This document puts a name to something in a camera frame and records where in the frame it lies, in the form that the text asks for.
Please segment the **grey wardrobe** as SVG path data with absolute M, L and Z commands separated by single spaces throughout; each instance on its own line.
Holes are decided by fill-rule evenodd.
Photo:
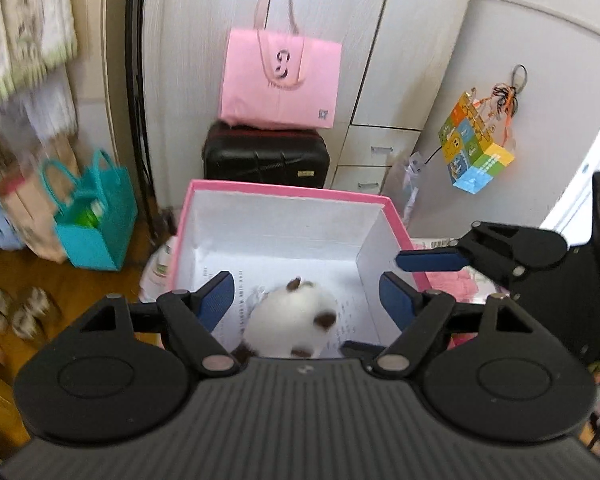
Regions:
M 227 36 L 258 0 L 143 0 L 144 107 L 158 205 L 178 209 L 202 174 Z M 324 132 L 331 188 L 375 193 L 397 154 L 428 160 L 411 232 L 472 220 L 591 231 L 600 169 L 600 0 L 272 0 L 268 24 L 342 47 L 337 114 Z M 453 188 L 437 134 L 461 93 L 513 79 L 514 162 L 475 195 Z

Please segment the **brown paper bag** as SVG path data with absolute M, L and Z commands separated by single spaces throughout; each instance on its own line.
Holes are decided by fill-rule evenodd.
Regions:
M 56 263 L 63 263 L 67 256 L 55 232 L 57 204 L 44 186 L 41 167 L 47 159 L 58 160 L 78 178 L 80 168 L 71 140 L 66 134 L 56 136 L 17 159 L 0 177 L 1 204 L 23 243 L 38 257 Z

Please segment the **cream knitted cardigan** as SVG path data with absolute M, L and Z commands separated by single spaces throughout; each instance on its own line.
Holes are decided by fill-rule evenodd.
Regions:
M 77 55 L 71 0 L 0 0 L 0 105 Z

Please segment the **white brown plush cat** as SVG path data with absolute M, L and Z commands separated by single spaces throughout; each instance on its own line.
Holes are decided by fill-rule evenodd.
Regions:
M 327 289 L 294 278 L 268 292 L 253 308 L 232 356 L 240 364 L 256 356 L 318 358 L 337 324 L 337 309 L 337 300 Z

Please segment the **black suitcase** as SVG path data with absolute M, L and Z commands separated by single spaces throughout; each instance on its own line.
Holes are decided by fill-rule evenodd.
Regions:
M 322 188 L 330 157 L 315 130 L 261 130 L 215 122 L 202 148 L 204 178 Z

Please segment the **pair of shoes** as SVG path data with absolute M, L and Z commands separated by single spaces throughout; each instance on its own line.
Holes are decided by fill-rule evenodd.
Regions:
M 62 319 L 56 301 L 41 287 L 26 287 L 15 297 L 0 288 L 0 335 L 8 330 L 20 340 L 40 348 Z

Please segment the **pink storage box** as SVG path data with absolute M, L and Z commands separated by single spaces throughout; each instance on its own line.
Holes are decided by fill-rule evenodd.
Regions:
M 226 350 L 242 339 L 257 294 L 300 276 L 325 287 L 338 322 L 322 352 L 340 355 L 347 340 L 386 346 L 399 317 L 380 303 L 381 274 L 392 271 L 423 292 L 422 272 L 396 256 L 414 246 L 388 198 L 322 188 L 211 180 L 190 181 L 170 264 L 170 289 L 196 290 L 221 271 L 232 274 L 234 300 L 212 330 Z

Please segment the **pink tote bag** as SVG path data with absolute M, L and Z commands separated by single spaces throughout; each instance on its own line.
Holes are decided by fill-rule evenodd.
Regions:
M 271 2 L 258 0 L 253 28 L 228 34 L 219 120 L 265 130 L 330 129 L 342 47 L 301 35 L 294 0 L 288 0 L 291 31 L 267 29 Z

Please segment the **colourful paper gift bag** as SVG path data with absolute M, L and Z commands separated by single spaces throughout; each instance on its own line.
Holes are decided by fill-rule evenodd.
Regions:
M 438 132 L 452 185 L 476 195 L 515 160 L 516 89 L 497 84 L 490 96 L 463 92 Z

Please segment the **teal plastic bag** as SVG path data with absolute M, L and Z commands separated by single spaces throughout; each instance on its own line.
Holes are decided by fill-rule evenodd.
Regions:
M 61 200 L 47 174 L 57 169 L 72 184 Z M 95 271 L 121 270 L 137 218 L 129 171 L 104 151 L 93 154 L 91 166 L 76 177 L 61 162 L 47 159 L 40 177 L 57 207 L 55 233 L 73 266 Z

